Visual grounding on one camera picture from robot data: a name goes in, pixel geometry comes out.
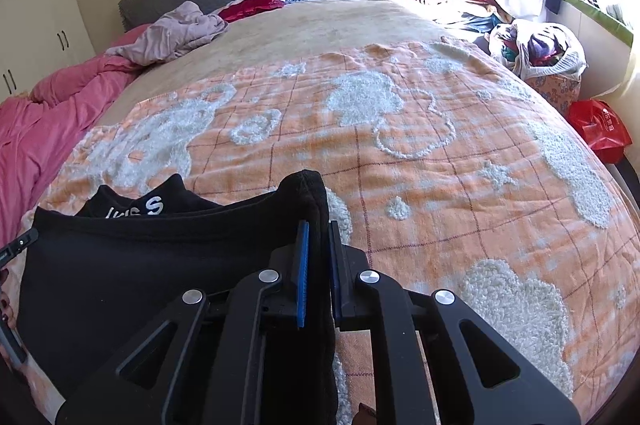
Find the red bag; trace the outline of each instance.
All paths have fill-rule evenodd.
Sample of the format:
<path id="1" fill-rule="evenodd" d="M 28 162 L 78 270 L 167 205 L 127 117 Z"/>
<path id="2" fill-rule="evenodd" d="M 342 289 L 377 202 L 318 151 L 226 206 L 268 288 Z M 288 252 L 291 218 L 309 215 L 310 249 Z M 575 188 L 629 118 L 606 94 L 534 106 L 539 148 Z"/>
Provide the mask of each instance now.
<path id="1" fill-rule="evenodd" d="M 603 101 L 575 101 L 567 121 L 603 163 L 618 163 L 633 143 L 622 120 Z"/>

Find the wardrobe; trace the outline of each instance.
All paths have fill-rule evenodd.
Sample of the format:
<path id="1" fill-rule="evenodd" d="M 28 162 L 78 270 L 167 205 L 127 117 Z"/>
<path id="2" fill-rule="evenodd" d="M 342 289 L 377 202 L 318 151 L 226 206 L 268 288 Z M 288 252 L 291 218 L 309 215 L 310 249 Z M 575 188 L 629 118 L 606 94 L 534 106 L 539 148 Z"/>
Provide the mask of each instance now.
<path id="1" fill-rule="evenodd" d="M 0 0 L 0 101 L 94 55 L 76 0 Z"/>

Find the orange blanket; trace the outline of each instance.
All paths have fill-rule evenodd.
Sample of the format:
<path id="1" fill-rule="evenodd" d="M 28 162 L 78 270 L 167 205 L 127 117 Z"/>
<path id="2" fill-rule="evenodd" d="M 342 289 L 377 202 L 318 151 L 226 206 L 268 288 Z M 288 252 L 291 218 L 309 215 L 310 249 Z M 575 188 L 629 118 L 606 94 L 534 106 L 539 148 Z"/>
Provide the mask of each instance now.
<path id="1" fill-rule="evenodd" d="M 373 268 L 458 293 L 585 421 L 604 403 L 640 341 L 640 221 L 558 113 L 475 46 L 371 45 L 143 101 L 88 134 L 40 205 L 74 214 L 101 183 L 138 197 L 174 172 L 227 204 L 303 168 Z M 339 423 L 374 406 L 367 343 L 338 336 Z M 59 395 L 33 358 L 24 370 L 51 419 Z"/>

